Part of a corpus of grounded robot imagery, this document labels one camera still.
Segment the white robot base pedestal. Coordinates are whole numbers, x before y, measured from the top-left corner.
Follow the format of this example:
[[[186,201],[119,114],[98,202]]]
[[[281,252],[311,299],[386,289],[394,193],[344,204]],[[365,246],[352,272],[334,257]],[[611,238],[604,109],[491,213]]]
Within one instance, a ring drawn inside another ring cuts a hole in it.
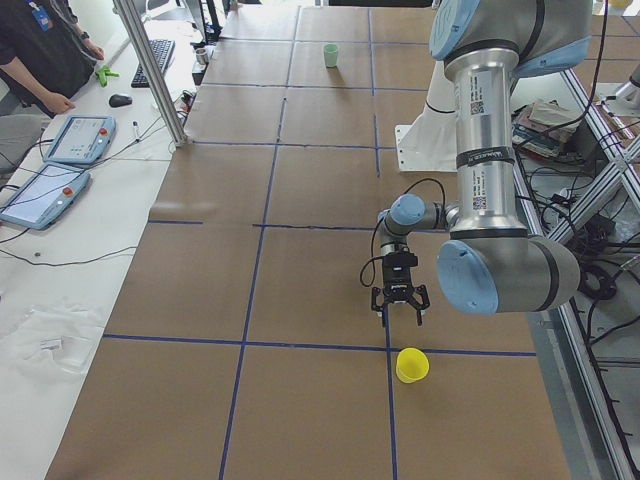
[[[395,126],[399,169],[455,172],[455,123],[454,86],[445,77],[444,64],[437,61],[422,113],[410,125]]]

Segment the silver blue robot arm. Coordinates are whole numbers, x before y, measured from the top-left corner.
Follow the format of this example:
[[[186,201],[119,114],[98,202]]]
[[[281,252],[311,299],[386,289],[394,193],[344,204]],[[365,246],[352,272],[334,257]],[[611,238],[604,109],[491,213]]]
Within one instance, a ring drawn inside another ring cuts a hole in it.
[[[580,269],[563,245],[530,234],[515,206],[510,91],[512,84],[572,68],[589,48],[587,1],[445,1],[434,19],[429,47],[453,87],[460,198],[427,202],[405,193],[378,217],[377,256],[383,284],[371,307],[386,316],[392,304],[417,313],[430,304],[414,285],[418,259],[407,244],[419,229],[447,229],[437,274],[448,302],[461,312],[493,315],[556,308],[576,292]]]

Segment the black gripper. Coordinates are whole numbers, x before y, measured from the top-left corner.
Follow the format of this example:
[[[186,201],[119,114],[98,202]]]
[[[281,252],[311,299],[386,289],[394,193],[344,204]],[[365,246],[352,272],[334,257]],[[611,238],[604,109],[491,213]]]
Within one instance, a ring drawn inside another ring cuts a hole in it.
[[[383,290],[371,288],[370,305],[380,318],[381,326],[387,326],[386,303],[406,302],[416,312],[416,323],[423,325],[423,316],[430,307],[425,285],[413,286],[411,269],[418,265],[418,258],[411,252],[390,252],[382,259]]]

